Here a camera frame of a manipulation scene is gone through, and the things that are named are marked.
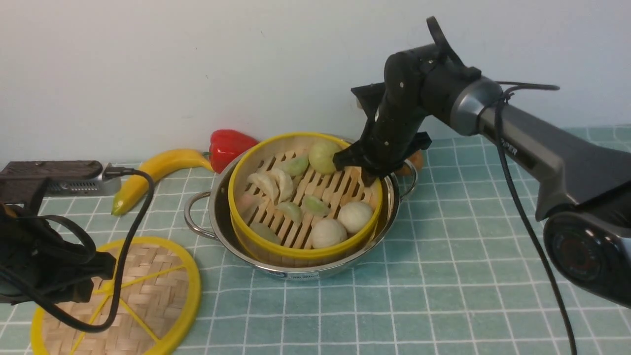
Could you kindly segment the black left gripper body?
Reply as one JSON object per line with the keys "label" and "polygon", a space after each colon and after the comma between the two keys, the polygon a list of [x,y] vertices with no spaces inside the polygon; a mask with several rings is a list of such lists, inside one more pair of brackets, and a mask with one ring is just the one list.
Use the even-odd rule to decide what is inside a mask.
{"label": "black left gripper body", "polygon": [[38,215],[49,179],[1,179],[1,269],[52,303],[86,303],[93,279],[112,280],[116,258],[62,216]]}

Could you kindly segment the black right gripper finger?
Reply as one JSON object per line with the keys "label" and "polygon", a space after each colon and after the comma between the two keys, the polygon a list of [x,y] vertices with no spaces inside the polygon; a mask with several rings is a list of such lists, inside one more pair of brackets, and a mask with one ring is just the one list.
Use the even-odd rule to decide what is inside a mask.
{"label": "black right gripper finger", "polygon": [[380,178],[379,169],[364,167],[361,168],[361,180],[365,187],[370,188]]}

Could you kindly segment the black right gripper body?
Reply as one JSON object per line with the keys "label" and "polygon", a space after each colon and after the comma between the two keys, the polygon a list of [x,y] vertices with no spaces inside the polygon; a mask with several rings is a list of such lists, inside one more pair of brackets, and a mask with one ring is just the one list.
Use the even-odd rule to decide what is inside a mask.
{"label": "black right gripper body", "polygon": [[420,103],[423,64],[436,59],[435,44],[402,50],[388,56],[384,69],[385,96],[374,117],[368,118],[360,139],[338,151],[336,170],[375,168],[380,178],[399,170],[406,159],[431,142],[419,128],[429,114]]}

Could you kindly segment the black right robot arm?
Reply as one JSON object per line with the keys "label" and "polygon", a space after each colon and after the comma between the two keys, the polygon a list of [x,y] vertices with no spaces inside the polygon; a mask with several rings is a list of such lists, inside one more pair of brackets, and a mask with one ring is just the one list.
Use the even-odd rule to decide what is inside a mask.
{"label": "black right robot arm", "polygon": [[467,67],[446,43],[391,55],[383,83],[352,92],[367,114],[360,139],[339,153],[337,169],[356,166],[366,184],[403,166],[430,139],[422,121],[437,117],[462,136],[482,135],[539,183],[535,218],[558,272],[579,288],[630,306],[628,151],[587,142],[509,105],[518,89],[553,85],[501,83]]}

